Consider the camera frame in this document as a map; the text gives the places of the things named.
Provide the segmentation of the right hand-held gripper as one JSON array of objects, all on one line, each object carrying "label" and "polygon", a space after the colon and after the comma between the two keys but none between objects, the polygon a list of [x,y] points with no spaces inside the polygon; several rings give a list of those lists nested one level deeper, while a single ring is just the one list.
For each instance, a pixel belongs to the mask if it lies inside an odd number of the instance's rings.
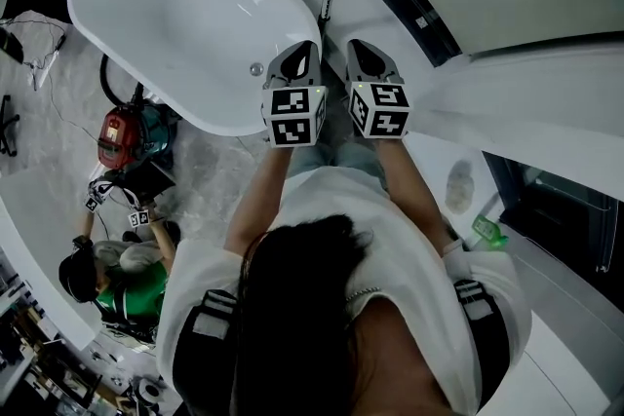
[{"label": "right hand-held gripper", "polygon": [[410,117],[410,94],[395,61],[362,39],[347,43],[348,114],[368,139],[402,139]]}]

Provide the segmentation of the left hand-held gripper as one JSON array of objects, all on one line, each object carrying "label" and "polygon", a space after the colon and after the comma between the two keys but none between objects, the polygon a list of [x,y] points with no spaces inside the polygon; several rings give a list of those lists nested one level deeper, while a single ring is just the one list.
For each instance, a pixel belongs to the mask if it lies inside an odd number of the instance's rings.
[{"label": "left hand-held gripper", "polygon": [[318,46],[310,40],[285,48],[269,63],[261,114],[272,148],[317,143],[328,101],[328,89],[318,85],[320,67]]}]

